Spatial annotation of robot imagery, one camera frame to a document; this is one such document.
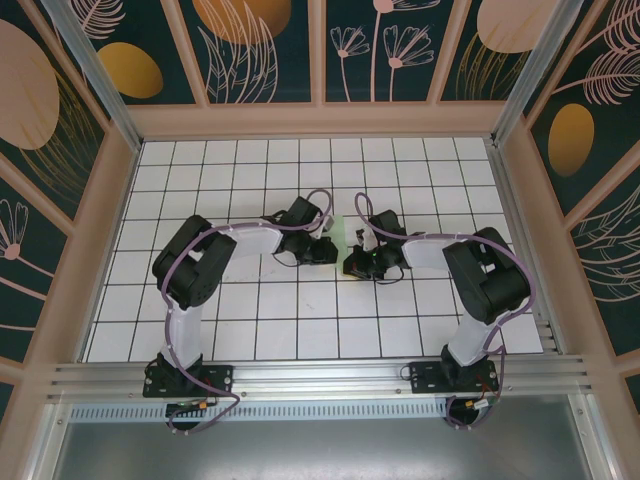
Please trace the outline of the aluminium frame post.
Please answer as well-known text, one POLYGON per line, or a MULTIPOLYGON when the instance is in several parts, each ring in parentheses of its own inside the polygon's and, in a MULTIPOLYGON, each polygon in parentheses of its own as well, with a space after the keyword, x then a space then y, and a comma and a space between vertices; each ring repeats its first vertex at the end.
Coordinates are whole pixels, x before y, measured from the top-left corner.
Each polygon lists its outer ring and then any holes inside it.
POLYGON ((507 140, 536 88, 543 82, 543 77, 558 56, 571 29, 575 24, 581 25, 579 16, 583 5, 587 3, 587 9, 590 9, 594 2, 595 0, 557 1, 490 133, 488 146, 498 149, 507 140))
POLYGON ((89 38, 82 31, 75 14, 66 0, 41 0, 53 23, 59 28, 62 38, 74 58, 84 69, 102 104, 109 112, 115 126, 134 153, 139 153, 141 136, 128 113, 121 95, 99 59, 89 38))

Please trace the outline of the grey metal sheet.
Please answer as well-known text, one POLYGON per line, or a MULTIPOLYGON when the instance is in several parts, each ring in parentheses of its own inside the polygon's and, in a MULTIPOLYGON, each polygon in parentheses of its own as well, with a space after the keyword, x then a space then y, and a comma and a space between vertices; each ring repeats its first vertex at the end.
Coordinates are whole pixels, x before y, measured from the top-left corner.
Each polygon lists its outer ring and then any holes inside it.
POLYGON ((607 480, 577 432, 458 432, 441 420, 69 427, 54 480, 607 480))

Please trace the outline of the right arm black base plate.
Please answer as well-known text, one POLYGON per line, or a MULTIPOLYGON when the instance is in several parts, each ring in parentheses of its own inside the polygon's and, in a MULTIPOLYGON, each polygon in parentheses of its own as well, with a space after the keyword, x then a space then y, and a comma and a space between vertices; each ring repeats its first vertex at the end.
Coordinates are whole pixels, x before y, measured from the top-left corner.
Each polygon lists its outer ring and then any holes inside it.
POLYGON ((497 391, 499 379, 495 364, 490 361, 479 362, 464 367, 454 380, 451 380, 439 361, 412 362, 409 367, 409 383, 414 394, 477 394, 483 390, 497 391))

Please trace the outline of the aluminium side rail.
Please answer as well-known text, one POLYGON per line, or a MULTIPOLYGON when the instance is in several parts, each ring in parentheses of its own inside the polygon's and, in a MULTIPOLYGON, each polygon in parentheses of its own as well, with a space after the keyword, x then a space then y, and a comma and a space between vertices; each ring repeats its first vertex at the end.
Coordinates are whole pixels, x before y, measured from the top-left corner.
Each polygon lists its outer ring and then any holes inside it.
POLYGON ((539 258, 526 224, 524 210, 515 187, 511 183, 502 151, 490 142, 486 143, 486 150, 515 252, 528 267, 536 287, 536 298, 531 307, 531 313, 538 330, 543 352, 545 355, 563 355, 565 354, 565 345, 562 333, 557 328, 555 312, 547 298, 546 284, 538 271, 540 267, 539 258))

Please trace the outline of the green square paper sheet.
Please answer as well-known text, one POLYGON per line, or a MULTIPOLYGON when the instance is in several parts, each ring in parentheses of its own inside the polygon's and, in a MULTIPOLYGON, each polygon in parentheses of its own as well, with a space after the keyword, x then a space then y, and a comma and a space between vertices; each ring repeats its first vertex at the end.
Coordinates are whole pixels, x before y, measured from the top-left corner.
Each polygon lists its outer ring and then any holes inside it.
POLYGON ((328 236, 331 238, 332 243, 337 249, 335 268, 337 275, 340 276, 343 274, 343 264, 349 254, 349 247, 347 245, 344 217, 341 215, 335 215, 332 219, 333 225, 328 232, 328 236))

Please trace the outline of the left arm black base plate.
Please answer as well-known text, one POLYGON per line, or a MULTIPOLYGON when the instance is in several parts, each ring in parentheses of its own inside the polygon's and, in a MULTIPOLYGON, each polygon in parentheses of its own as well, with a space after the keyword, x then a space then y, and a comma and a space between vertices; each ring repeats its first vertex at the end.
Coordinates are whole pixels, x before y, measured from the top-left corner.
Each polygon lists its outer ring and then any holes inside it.
MULTIPOLYGON (((233 367, 195 366, 188 372, 208 387, 230 392, 233 384, 233 367)), ((144 398, 196 398, 214 396, 214 393, 193 383, 179 370, 168 366, 153 365, 146 369, 142 389, 144 398)))

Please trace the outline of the aluminium mounting rail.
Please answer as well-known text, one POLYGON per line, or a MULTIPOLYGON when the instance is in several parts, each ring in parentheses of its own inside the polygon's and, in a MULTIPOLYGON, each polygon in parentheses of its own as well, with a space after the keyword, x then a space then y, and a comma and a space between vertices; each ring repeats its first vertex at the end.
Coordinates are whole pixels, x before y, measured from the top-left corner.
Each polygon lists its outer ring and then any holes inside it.
MULTIPOLYGON (((233 364, 233 392, 247 401, 389 399, 411 395, 405 359, 240 361, 233 364)), ((44 383, 56 402, 142 401, 145 365, 59 364, 44 383)), ((592 391, 577 355, 506 358, 504 396, 587 394, 592 391)))

